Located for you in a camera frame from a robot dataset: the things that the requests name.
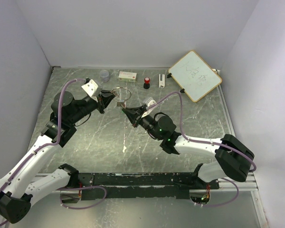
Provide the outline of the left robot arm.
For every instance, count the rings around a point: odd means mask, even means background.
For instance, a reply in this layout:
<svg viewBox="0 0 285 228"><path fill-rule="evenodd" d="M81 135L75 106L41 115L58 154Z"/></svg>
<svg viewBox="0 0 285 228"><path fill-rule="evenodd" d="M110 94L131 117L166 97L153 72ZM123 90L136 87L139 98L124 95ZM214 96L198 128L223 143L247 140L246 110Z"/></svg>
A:
<svg viewBox="0 0 285 228"><path fill-rule="evenodd" d="M31 149L0 179L0 215L7 222L15 224L22 220L36 202L54 190L72 190L79 186L79 171L68 164L60 165L39 181L32 180L56 150L64 147L75 134L76 123L94 110L103 114L114 98L115 95L108 90L79 100L68 91L56 94L49 122Z"/></svg>

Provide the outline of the wire keyring with keys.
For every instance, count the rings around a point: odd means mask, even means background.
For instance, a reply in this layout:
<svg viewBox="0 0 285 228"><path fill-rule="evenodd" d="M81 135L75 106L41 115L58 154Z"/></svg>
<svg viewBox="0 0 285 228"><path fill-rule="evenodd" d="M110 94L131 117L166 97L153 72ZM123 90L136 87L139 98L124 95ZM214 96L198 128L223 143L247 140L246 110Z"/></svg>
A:
<svg viewBox="0 0 285 228"><path fill-rule="evenodd" d="M131 98L132 93L126 87L115 87L111 93L115 95L114 101L116 102L117 107L126 107L126 102Z"/></svg>

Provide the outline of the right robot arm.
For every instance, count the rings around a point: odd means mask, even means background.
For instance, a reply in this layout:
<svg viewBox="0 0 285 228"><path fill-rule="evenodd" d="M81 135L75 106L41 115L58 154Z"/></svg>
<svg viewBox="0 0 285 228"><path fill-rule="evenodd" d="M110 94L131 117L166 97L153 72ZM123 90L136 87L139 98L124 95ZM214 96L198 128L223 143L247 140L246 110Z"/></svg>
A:
<svg viewBox="0 0 285 228"><path fill-rule="evenodd" d="M192 177L193 186L204 188L208 182L225 177L245 182L250 172L254 154L235 136L225 134L222 138L204 139L183 136L166 114L159 112L150 116L144 106L124 108L133 127L141 126L153 139L161 141L160 147L168 154L194 154L213 158L213 162L199 164Z"/></svg>

